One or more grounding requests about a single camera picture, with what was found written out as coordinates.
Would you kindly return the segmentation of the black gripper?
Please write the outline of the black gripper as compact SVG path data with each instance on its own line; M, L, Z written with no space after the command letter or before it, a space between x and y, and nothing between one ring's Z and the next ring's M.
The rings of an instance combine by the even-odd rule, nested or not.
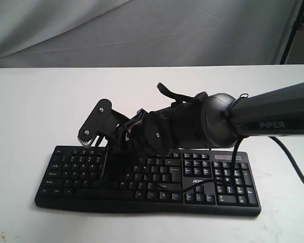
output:
M108 180L110 161L138 162L141 157L166 156L175 149L172 110L164 108L147 112L140 109L132 118L111 110L115 141L106 139L101 180Z

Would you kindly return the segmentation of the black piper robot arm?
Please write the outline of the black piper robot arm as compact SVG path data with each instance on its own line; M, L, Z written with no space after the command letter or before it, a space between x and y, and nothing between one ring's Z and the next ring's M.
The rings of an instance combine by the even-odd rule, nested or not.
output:
M118 124L117 140L106 147L104 182L117 180L142 157L177 149L230 148L250 136L304 135L304 83L238 99L205 92L189 97L163 84L157 87L173 103Z

